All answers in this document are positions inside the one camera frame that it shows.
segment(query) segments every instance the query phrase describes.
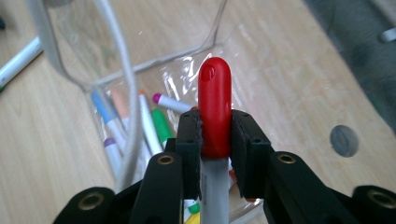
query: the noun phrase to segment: marker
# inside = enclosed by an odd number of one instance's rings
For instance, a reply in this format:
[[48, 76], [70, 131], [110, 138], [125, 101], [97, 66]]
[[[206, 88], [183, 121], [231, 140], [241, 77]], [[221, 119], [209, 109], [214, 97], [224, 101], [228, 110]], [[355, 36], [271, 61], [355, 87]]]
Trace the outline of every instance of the marker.
[[148, 147], [151, 150], [151, 154], [155, 155], [163, 152], [157, 134], [155, 133], [154, 123], [152, 122], [151, 115], [149, 113], [148, 101], [146, 100], [146, 96], [143, 91], [139, 92], [139, 101], [142, 114], [143, 132], [145, 133], [146, 140], [148, 141]]
[[192, 109], [192, 105], [186, 104], [184, 102], [178, 101], [174, 98], [162, 95], [160, 93], [155, 93], [152, 97], [152, 101], [164, 108], [172, 109], [179, 114], [187, 112]]
[[113, 175], [117, 177], [121, 168], [121, 154], [117, 147], [116, 140], [114, 140], [112, 137], [109, 137], [105, 140], [104, 145]]
[[163, 148], [165, 148], [168, 138], [174, 137], [172, 135], [172, 130], [169, 128], [165, 115], [159, 108], [155, 108], [151, 111], [151, 117], [154, 122], [155, 130], [160, 138], [160, 142], [163, 144]]
[[183, 223], [185, 223], [191, 215], [198, 214], [200, 209], [201, 206], [195, 200], [184, 200]]
[[231, 71], [221, 58], [207, 59], [198, 76], [202, 120], [201, 222], [229, 223], [229, 156], [231, 151]]
[[190, 218], [185, 222], [186, 224], [200, 224], [201, 219], [200, 219], [200, 214], [193, 214], [190, 216]]
[[121, 118], [122, 125], [125, 130], [129, 130], [129, 104], [128, 95], [119, 88], [112, 88], [110, 91], [110, 98], [113, 105], [117, 109], [117, 113]]
[[42, 51], [41, 42], [37, 36], [8, 63], [0, 68], [0, 91]]
[[[116, 107], [117, 113], [121, 118], [121, 122], [125, 131], [128, 133], [128, 130], [130, 128], [128, 95], [120, 88], [112, 88], [110, 91], [110, 98], [113, 105]], [[142, 150], [140, 157], [143, 163], [140, 165], [143, 165], [143, 167], [147, 167], [149, 159], [153, 156], [153, 154], [150, 153], [148, 144], [146, 143], [144, 136], [142, 136], [141, 147]]]
[[116, 140], [120, 152], [123, 154], [125, 149], [126, 132], [122, 129], [122, 124], [118, 119], [115, 108], [103, 94], [99, 93], [98, 90], [92, 92], [91, 99], [99, 114], [102, 116], [103, 122]]

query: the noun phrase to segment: dark circular hole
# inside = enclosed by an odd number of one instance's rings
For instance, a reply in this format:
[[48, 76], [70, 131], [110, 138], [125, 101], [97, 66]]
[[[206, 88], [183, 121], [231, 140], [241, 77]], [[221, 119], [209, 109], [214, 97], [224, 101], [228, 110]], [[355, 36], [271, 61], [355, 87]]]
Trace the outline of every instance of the dark circular hole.
[[84, 200], [84, 204], [95, 204], [98, 203], [100, 198], [97, 195], [91, 195]]
[[170, 162], [172, 159], [170, 158], [170, 157], [162, 157], [161, 159], [160, 159], [160, 161], [161, 162], [163, 162], [163, 163], [168, 163], [168, 162]]
[[374, 195], [375, 199], [379, 201], [380, 203], [392, 203], [392, 200], [390, 197], [386, 197], [385, 195], [382, 194], [375, 194]]
[[352, 157], [358, 152], [359, 138], [345, 125], [337, 125], [332, 129], [330, 142], [334, 151], [342, 157]]
[[282, 161], [287, 161], [287, 162], [293, 161], [292, 157], [290, 156], [281, 156], [280, 158], [282, 159]]

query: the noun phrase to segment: metal screw hole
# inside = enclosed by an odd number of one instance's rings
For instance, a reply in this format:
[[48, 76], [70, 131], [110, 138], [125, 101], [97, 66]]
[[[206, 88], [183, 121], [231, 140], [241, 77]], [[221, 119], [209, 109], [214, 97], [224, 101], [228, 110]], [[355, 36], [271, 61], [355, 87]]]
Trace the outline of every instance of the metal screw hole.
[[296, 159], [294, 159], [294, 157], [287, 155], [287, 154], [281, 154], [279, 156], [277, 156], [277, 159], [283, 163], [287, 163], [287, 164], [292, 164], [296, 162]]
[[377, 203], [377, 204], [379, 204], [383, 207], [389, 208], [389, 209], [396, 208], [396, 200], [394, 198], [390, 197], [386, 193], [371, 189], [369, 192], [367, 192], [367, 195], [370, 198], [370, 200], [373, 201], [374, 203]]
[[105, 197], [102, 193], [98, 191], [91, 192], [85, 195], [85, 197], [78, 202], [78, 208], [83, 211], [92, 210], [93, 208], [99, 206], [104, 199]]
[[167, 165], [174, 162], [174, 160], [175, 159], [171, 156], [161, 156], [160, 158], [158, 158], [157, 162], [162, 165]]

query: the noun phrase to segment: green marker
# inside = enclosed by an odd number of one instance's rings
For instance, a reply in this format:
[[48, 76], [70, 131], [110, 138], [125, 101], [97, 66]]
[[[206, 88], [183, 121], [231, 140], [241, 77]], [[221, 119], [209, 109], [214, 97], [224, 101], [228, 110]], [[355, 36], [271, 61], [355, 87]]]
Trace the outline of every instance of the green marker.
[[165, 148], [168, 138], [174, 137], [172, 135], [172, 130], [169, 128], [168, 121], [159, 108], [151, 111], [151, 117], [154, 122], [155, 131], [157, 131], [160, 142], [163, 144], [163, 148]]

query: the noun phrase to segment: white marker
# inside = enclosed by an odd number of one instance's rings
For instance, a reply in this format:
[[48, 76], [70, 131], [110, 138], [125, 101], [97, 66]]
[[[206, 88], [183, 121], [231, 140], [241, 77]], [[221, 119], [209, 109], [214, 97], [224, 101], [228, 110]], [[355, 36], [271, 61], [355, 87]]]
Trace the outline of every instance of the white marker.
[[152, 101], [155, 104], [165, 107], [167, 109], [172, 109], [177, 113], [183, 114], [192, 109], [192, 105], [186, 104], [184, 102], [178, 101], [174, 98], [167, 97], [160, 93], [155, 93], [152, 97]]
[[41, 42], [38, 36], [15, 55], [8, 63], [0, 68], [0, 91], [14, 78], [27, 64], [41, 53]]
[[104, 142], [107, 159], [110, 162], [113, 175], [117, 178], [121, 168], [121, 154], [114, 138], [107, 138]]
[[154, 123], [151, 119], [149, 105], [143, 91], [139, 92], [139, 101], [142, 114], [143, 132], [145, 133], [146, 140], [148, 141], [148, 147], [151, 150], [151, 154], [155, 155], [163, 152], [163, 148], [161, 147], [160, 141], [155, 131]]

